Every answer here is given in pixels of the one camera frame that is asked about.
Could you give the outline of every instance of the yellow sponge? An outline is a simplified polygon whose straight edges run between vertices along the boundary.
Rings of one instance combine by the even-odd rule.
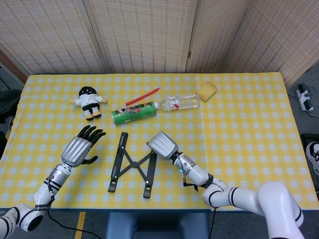
[[[217,91],[216,86],[214,86],[209,81],[206,81],[196,92],[201,98],[202,101],[206,102],[208,99],[215,94]]]

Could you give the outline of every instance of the gingham tablecloth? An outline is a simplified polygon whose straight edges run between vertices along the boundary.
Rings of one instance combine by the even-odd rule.
[[[115,126],[110,111],[150,90],[147,101],[166,95],[193,94],[204,81],[218,92],[196,109],[157,111],[155,117]],[[73,209],[208,209],[182,174],[158,158],[152,195],[135,169],[120,177],[108,193],[121,132],[128,132],[132,160],[150,152],[146,142],[166,132],[197,164],[229,186],[258,189],[267,181],[283,182],[302,209],[319,204],[280,73],[262,74],[114,74],[35,75],[22,92],[12,133],[0,161],[0,207],[34,205],[33,195],[79,130],[88,124],[80,107],[71,106],[83,86],[94,87],[109,101],[102,117],[90,122],[104,136],[89,156],[97,162],[72,169],[57,194],[54,208]],[[128,165],[124,158],[122,169]],[[147,163],[142,168],[147,170]]]

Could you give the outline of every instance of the doll's white shirt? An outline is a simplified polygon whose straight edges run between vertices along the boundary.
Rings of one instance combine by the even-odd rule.
[[[79,99],[75,100],[75,104],[77,106],[81,105],[81,107],[98,102],[102,102],[102,97],[97,94],[81,95]]]

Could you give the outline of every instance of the white sneaker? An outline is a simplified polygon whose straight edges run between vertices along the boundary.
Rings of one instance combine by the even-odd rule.
[[[309,143],[306,147],[306,155],[308,160],[313,164],[316,174],[319,176],[319,143]]]

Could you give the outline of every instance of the stuffed toy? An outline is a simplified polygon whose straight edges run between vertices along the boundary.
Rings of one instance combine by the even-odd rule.
[[[72,105],[82,107],[86,120],[92,120],[93,118],[101,117],[99,103],[107,103],[107,101],[101,96],[98,96],[94,88],[90,86],[82,87],[82,89],[79,91],[79,97],[79,99],[70,100],[70,103]]]

